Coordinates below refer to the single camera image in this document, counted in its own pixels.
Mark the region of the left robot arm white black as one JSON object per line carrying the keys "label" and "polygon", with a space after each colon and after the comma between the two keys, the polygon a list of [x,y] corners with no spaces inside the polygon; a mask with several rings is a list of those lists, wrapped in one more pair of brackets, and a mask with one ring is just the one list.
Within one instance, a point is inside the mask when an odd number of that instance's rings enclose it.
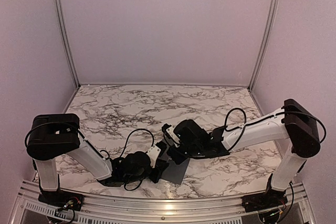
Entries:
{"label": "left robot arm white black", "polygon": [[126,187],[146,178],[157,183],[168,167],[160,159],[164,150],[155,144],[146,152],[137,151],[115,159],[104,157],[80,132],[79,118],[72,113],[36,116],[25,137],[25,146],[39,175],[38,199],[54,206],[82,200],[80,194],[61,190],[56,168],[58,156],[72,157],[106,187]]}

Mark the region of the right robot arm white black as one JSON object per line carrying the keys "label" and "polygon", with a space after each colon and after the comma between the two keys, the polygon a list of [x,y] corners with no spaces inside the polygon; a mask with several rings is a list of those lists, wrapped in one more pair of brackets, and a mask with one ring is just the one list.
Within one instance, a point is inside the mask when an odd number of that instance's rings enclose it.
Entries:
{"label": "right robot arm white black", "polygon": [[224,124],[206,132],[194,120],[176,126],[164,124],[164,140],[170,146],[167,155],[179,165],[186,159],[208,159],[228,156],[234,150],[269,141],[288,141],[289,145],[279,166],[269,176],[265,191],[242,197],[246,212],[260,211],[287,203],[286,190],[302,170],[307,159],[321,150],[326,136],[318,128],[323,123],[294,99],[287,99],[281,108],[258,119],[229,128]]}

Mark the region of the dark grey envelope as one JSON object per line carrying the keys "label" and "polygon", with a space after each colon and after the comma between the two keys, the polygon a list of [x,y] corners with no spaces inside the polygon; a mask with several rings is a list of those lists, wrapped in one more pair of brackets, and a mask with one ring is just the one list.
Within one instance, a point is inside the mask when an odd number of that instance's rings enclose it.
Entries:
{"label": "dark grey envelope", "polygon": [[181,185],[187,171],[190,160],[186,159],[181,164],[176,164],[168,155],[168,146],[160,141],[155,144],[160,149],[155,168],[158,170],[158,178],[177,185]]}

